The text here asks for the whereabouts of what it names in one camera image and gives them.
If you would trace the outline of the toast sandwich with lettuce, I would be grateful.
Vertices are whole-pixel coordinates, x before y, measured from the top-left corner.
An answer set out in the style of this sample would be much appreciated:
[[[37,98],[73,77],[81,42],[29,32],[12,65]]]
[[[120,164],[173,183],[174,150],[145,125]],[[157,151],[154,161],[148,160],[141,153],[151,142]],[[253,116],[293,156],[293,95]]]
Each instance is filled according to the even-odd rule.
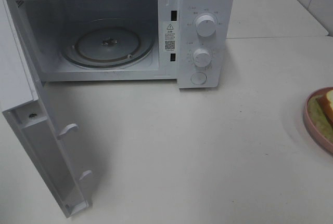
[[[307,110],[315,128],[332,142],[332,90],[313,96],[308,102]]]

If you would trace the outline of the upper white power knob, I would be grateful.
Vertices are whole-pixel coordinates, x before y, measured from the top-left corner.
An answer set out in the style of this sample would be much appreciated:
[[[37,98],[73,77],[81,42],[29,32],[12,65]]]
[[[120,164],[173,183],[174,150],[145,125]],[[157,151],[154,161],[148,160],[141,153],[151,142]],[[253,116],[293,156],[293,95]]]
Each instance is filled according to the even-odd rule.
[[[209,37],[216,32],[217,20],[213,14],[206,12],[196,18],[195,25],[199,36]]]

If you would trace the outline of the glass microwave turntable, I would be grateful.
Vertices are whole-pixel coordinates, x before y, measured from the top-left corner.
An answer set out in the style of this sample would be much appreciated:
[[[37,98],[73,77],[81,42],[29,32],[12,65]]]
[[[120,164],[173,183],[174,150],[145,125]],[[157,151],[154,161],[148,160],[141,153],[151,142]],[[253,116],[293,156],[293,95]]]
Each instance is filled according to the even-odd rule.
[[[68,25],[61,37],[61,52],[84,68],[117,68],[146,57],[157,38],[155,20],[97,19]]]

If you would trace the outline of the white warning label sticker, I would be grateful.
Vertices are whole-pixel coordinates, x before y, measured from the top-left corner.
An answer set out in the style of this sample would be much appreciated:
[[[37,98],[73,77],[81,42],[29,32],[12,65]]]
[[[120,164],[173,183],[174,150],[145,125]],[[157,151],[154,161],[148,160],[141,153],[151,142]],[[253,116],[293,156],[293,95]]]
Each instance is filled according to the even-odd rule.
[[[163,51],[175,52],[177,49],[179,22],[178,21],[165,21],[162,26],[162,47]]]

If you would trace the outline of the pink round plate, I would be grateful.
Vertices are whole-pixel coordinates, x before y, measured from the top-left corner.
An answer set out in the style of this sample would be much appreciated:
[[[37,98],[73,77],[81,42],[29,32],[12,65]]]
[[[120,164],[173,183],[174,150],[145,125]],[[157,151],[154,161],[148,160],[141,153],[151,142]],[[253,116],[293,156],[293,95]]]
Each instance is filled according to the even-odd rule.
[[[307,110],[307,106],[308,106],[308,102],[309,100],[313,97],[313,96],[317,96],[317,95],[322,95],[327,93],[328,91],[332,90],[332,87],[325,87],[325,88],[321,88],[318,89],[316,91],[314,91],[313,93],[311,93],[308,98],[306,99],[305,105],[304,105],[304,110],[303,110],[303,122],[304,125],[308,131],[308,133],[310,134],[310,136],[313,138],[313,140],[315,142],[317,142],[322,148],[324,148],[327,152],[329,152],[330,154],[332,154],[332,142],[328,139],[326,139],[313,125],[313,123],[311,122],[311,119],[308,115],[308,110]]]

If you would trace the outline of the white microwave door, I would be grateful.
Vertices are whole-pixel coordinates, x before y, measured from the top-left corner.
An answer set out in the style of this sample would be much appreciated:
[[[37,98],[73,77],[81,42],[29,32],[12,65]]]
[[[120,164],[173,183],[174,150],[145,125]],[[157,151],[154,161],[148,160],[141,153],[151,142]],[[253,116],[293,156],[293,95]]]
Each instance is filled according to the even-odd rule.
[[[94,176],[74,166],[65,138],[79,127],[57,125],[20,9],[16,0],[1,0],[1,112],[60,209],[71,217],[92,205]]]

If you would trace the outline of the white microwave oven body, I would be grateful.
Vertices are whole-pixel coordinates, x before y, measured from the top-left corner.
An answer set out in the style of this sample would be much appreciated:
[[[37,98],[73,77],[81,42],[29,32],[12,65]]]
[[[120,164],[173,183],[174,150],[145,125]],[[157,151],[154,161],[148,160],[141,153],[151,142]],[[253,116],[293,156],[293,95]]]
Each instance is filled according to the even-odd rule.
[[[233,0],[16,0],[22,5],[19,17],[32,37],[33,64],[42,82],[177,80],[179,88],[216,87],[219,84],[223,47]],[[195,20],[202,13],[216,17],[216,32],[201,37]],[[67,60],[61,52],[64,29],[72,23],[104,18],[155,20],[158,38],[143,59],[117,67],[84,68]],[[162,26],[178,21],[175,52],[163,51]],[[204,68],[195,66],[193,53],[207,49],[212,60]],[[194,85],[191,76],[203,72],[207,81]]]

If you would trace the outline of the white timer knob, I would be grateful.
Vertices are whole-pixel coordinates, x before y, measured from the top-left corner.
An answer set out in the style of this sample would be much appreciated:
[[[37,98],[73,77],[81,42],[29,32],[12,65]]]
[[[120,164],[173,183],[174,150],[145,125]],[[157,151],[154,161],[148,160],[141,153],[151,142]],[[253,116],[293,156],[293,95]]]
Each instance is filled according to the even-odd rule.
[[[210,64],[212,56],[207,49],[198,48],[193,53],[193,60],[195,66],[204,68]]]

